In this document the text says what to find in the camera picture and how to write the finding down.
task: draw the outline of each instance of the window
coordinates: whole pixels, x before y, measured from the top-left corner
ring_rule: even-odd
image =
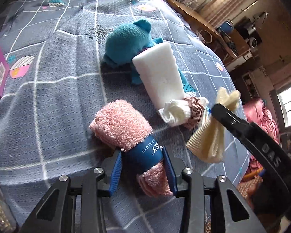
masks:
[[[291,87],[278,94],[286,127],[291,126]]]

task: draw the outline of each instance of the blue checkered bedsheet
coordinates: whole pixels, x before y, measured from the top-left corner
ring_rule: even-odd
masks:
[[[229,132],[224,161],[200,161],[185,147],[192,132],[159,118],[144,86],[130,84],[128,66],[101,64],[109,29],[146,18],[210,107],[219,87],[235,89],[221,60],[163,0],[18,0],[3,14],[0,45],[11,71],[0,100],[0,185],[20,225],[58,176],[81,176],[103,160],[108,149],[88,126],[116,99],[139,110],[159,143],[187,166],[239,183],[249,156]],[[236,114],[244,118],[241,104]],[[183,199],[145,196],[125,167],[118,191],[103,203],[108,232],[179,231]]]

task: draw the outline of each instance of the white foam block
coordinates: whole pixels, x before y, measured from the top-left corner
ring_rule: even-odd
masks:
[[[156,110],[171,100],[183,100],[184,91],[171,46],[153,46],[133,58],[133,64]]]

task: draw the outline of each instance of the pink towel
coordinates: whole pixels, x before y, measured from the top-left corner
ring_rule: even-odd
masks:
[[[124,100],[104,106],[89,128],[102,142],[112,148],[120,147],[123,152],[128,152],[153,131],[143,115]],[[162,161],[137,175],[137,181],[149,196],[172,195]]]

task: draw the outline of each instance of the brown scrunchie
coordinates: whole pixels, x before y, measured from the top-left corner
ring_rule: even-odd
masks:
[[[183,126],[188,130],[192,130],[196,125],[198,125],[201,117],[203,116],[205,108],[199,103],[199,98],[197,97],[186,97],[184,100],[189,103],[192,116]]]

